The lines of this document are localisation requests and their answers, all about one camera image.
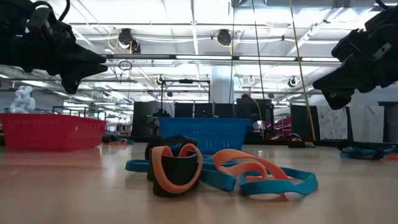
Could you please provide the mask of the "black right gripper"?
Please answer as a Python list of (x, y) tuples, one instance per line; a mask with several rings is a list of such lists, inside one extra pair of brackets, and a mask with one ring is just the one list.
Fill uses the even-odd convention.
[(355, 89), (367, 93), (398, 81), (398, 29), (352, 30), (331, 54), (340, 67), (314, 81), (313, 87), (323, 91), (333, 110), (348, 105)]

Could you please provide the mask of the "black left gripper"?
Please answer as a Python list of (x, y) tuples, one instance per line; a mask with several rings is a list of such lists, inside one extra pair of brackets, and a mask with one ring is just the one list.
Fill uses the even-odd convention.
[(68, 94), (77, 92), (83, 78), (106, 72), (105, 62), (103, 56), (77, 44), (71, 26), (63, 22), (28, 27), (0, 22), (0, 64), (60, 75)]

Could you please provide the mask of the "black wide rubber band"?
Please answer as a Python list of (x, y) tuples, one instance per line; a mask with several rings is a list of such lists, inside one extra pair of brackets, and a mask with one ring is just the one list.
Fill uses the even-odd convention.
[(195, 146), (198, 145), (198, 141), (196, 139), (177, 134), (167, 138), (156, 137), (153, 140), (149, 141), (146, 150), (145, 150), (145, 160), (150, 159), (150, 150), (157, 146), (168, 146), (172, 154), (174, 156), (178, 156), (180, 150), (186, 144), (193, 144)]
[[(198, 170), (198, 155), (193, 149), (189, 149), (187, 155), (183, 157), (178, 156), (178, 151), (172, 151), (172, 154), (173, 156), (162, 156), (161, 159), (165, 176), (174, 185), (185, 185), (193, 179)], [(160, 186), (155, 177), (152, 164), (152, 149), (149, 150), (149, 165), (150, 170), (147, 174), (147, 179), (152, 181), (152, 191), (158, 197), (180, 197), (196, 188), (199, 184), (197, 179), (188, 190), (179, 194), (170, 193)]]
[(379, 161), (385, 156), (383, 152), (374, 152), (373, 154), (365, 154), (363, 152), (353, 152), (351, 154), (352, 159), (362, 159), (362, 160), (369, 160), (369, 161)]
[(289, 148), (305, 148), (306, 147), (306, 143), (302, 139), (302, 137), (299, 136), (298, 134), (290, 133), (289, 134), (289, 140), (287, 142), (287, 146)]

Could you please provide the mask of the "white patterned cloth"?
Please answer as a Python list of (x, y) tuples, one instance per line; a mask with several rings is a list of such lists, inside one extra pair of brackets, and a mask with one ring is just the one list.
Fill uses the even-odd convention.
[(345, 109), (332, 110), (317, 106), (321, 140), (342, 140), (348, 137), (348, 119)]

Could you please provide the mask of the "plain white cloth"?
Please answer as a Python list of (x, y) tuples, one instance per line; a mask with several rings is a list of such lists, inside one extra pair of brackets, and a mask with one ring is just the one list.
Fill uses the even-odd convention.
[(354, 106), (349, 110), (354, 141), (383, 142), (383, 106)]

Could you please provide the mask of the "red metal rack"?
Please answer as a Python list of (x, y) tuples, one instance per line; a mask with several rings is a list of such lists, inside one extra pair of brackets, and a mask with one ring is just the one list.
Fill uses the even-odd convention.
[(290, 116), (279, 119), (271, 124), (270, 121), (266, 122), (266, 138), (267, 139), (288, 139), (289, 134), (292, 132), (292, 120)]

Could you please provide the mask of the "white robot figure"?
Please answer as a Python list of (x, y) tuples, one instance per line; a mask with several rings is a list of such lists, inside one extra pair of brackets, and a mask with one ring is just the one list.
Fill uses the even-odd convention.
[(31, 97), (33, 88), (31, 86), (20, 86), (15, 92), (15, 99), (11, 103), (11, 113), (30, 113), (35, 110), (35, 99)]

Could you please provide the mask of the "red plastic basket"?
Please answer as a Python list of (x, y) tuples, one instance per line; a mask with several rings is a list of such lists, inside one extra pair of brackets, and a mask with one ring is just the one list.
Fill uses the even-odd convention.
[(106, 121), (65, 114), (1, 113), (5, 145), (15, 151), (72, 151), (101, 144)]

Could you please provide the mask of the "white building column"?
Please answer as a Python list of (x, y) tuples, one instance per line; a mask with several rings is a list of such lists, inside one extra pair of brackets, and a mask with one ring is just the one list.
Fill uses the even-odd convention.
[(231, 67), (215, 66), (211, 68), (210, 101), (214, 103), (233, 103), (234, 80)]

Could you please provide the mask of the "blue plastic basket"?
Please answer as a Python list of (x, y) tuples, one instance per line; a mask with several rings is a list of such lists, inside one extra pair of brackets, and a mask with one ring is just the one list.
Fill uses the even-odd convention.
[(242, 118), (160, 118), (163, 138), (184, 135), (197, 140), (202, 154), (212, 155), (222, 149), (242, 149), (251, 122)]

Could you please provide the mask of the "black metal gantry frame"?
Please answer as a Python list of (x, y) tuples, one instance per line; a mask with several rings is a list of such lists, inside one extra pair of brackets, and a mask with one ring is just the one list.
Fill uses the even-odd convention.
[[(191, 80), (191, 79), (179, 79), (177, 80), (179, 83), (183, 83), (183, 84), (192, 84), (192, 83), (207, 83), (210, 85), (210, 81), (209, 80)], [(163, 98), (164, 98), (164, 86), (166, 86), (167, 82), (175, 82), (173, 80), (164, 80), (162, 79), (160, 81), (160, 86), (161, 86), (161, 99), (160, 99), (160, 108), (158, 110), (158, 112), (156, 112), (156, 115), (160, 118), (169, 118), (170, 114), (163, 109)], [(194, 106), (195, 106), (195, 101), (193, 101), (193, 103), (182, 103), (179, 102), (177, 100), (174, 101), (174, 106), (177, 106), (177, 108), (174, 108), (174, 115), (177, 115), (178, 118), (194, 118), (195, 117), (195, 110), (194, 110)]]

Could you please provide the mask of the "long ceiling light rail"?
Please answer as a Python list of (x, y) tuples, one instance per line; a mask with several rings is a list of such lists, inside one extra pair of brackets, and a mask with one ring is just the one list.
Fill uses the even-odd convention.
[(298, 62), (298, 57), (255, 57), (255, 56), (225, 56), (225, 55), (128, 55), (128, 54), (104, 54), (107, 59), (134, 59), (134, 60), (245, 60), (245, 61), (282, 61)]

